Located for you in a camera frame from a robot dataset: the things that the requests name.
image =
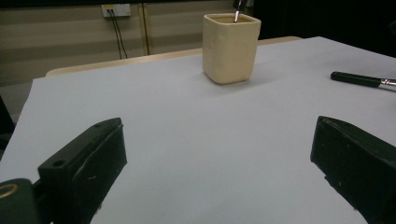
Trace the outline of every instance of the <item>wall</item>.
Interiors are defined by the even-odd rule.
[[[132,4],[132,16],[118,19],[128,56],[200,48],[203,15],[233,12],[232,4]],[[0,9],[0,87],[118,58],[113,24],[100,6]]]

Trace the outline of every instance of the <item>screw hole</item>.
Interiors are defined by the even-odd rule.
[[[56,161],[55,163],[53,163],[52,165],[54,167],[58,167],[58,166],[62,166],[65,163],[65,161]]]
[[[0,187],[0,199],[6,198],[18,190],[18,185],[7,184]]]

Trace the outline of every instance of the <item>ceramic cup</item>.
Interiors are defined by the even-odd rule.
[[[261,21],[247,15],[204,15],[203,68],[210,79],[230,84],[250,78]]]

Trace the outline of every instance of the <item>black cable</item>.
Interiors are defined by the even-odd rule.
[[[110,14],[111,21],[113,21],[114,31],[116,32],[117,45],[119,46],[119,55],[120,55],[120,59],[122,59],[122,57],[121,57],[121,49],[120,49],[120,41],[119,41],[119,34],[117,33],[116,23],[114,22],[114,18],[113,18],[113,14],[114,13],[111,13],[112,11],[113,11],[113,9],[108,9],[107,10],[108,14]]]
[[[122,35],[121,35],[119,23],[117,22],[116,15],[114,14],[114,11],[112,9],[111,9],[111,13],[113,14],[114,21],[116,22],[117,30],[119,31],[120,42],[121,42],[122,50],[124,51],[124,54],[125,54],[125,58],[128,58],[128,55],[126,54],[125,47],[123,46],[123,40],[122,40]]]

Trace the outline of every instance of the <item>table surface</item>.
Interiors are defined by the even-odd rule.
[[[278,38],[263,39],[263,40],[259,40],[258,45],[282,43],[282,42],[288,42],[288,41],[293,41],[293,40],[298,40],[298,39],[301,39],[301,38],[298,36],[284,36],[284,37],[278,37]],[[98,68],[112,67],[112,66],[120,66],[120,65],[134,64],[134,63],[155,62],[155,61],[160,61],[160,60],[165,60],[165,59],[180,58],[180,57],[191,56],[191,55],[196,55],[196,54],[202,54],[202,49],[187,49],[187,50],[181,50],[181,51],[176,51],[176,52],[153,54],[153,55],[148,55],[148,56],[135,57],[135,58],[129,58],[129,59],[123,59],[123,60],[110,61],[110,62],[90,63],[90,64],[65,67],[65,68],[57,68],[57,69],[49,71],[46,74],[46,77],[53,77],[53,76],[58,76],[58,75],[63,75],[63,74],[87,71],[87,70],[98,69]]]
[[[396,91],[330,73],[396,78],[396,59],[315,37],[260,46],[249,81],[220,86],[202,56],[36,79],[0,181],[94,123],[120,117],[128,164],[92,223],[366,223],[309,156],[318,116],[396,145]]]

